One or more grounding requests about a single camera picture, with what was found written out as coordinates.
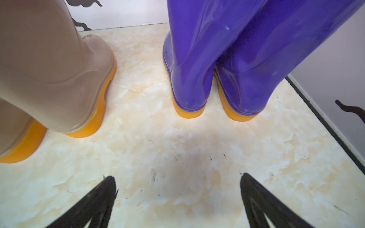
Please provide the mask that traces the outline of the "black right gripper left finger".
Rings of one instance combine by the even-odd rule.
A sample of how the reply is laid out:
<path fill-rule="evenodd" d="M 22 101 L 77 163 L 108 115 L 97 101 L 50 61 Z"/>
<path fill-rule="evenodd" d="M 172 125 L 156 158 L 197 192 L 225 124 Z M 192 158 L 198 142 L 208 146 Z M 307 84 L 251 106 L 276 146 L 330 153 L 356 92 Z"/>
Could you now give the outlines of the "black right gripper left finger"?
<path fill-rule="evenodd" d="M 49 228 L 106 228 L 117 197 L 115 178 L 107 176 Z"/>

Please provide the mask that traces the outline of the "purple rain boot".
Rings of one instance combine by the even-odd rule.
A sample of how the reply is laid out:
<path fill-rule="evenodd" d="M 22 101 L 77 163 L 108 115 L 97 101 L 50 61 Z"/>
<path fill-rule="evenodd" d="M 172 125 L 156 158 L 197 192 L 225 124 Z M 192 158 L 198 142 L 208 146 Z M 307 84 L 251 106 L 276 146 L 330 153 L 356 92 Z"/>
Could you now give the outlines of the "purple rain boot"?
<path fill-rule="evenodd" d="M 190 119 L 203 113 L 216 60 L 265 3 L 167 1 L 170 31 L 163 44 L 163 61 L 178 115 Z"/>
<path fill-rule="evenodd" d="M 267 1 L 217 59 L 215 76 L 227 116 L 257 116 L 278 84 L 344 24 L 364 1 Z"/>

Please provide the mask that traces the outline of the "beige rain boot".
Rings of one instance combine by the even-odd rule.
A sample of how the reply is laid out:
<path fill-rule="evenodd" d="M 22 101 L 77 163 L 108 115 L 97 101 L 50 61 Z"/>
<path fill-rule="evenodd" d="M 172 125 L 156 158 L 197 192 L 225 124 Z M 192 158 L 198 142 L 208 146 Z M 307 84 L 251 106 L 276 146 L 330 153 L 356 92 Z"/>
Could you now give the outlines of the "beige rain boot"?
<path fill-rule="evenodd" d="M 1 98 L 46 128 L 94 134 L 115 72 L 110 46 L 80 36 L 64 1 L 1 1 Z"/>
<path fill-rule="evenodd" d="M 29 158 L 46 132 L 47 128 L 29 114 L 1 99 L 1 163 Z"/>

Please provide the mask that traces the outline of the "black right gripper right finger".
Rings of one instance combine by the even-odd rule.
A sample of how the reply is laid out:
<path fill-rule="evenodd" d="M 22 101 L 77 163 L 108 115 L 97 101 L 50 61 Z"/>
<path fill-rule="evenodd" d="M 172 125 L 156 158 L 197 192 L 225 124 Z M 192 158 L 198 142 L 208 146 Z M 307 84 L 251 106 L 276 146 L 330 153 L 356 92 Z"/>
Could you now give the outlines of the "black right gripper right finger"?
<path fill-rule="evenodd" d="M 241 197 L 251 228 L 268 228 L 268 220 L 276 228 L 311 228 L 250 174 L 240 180 Z"/>

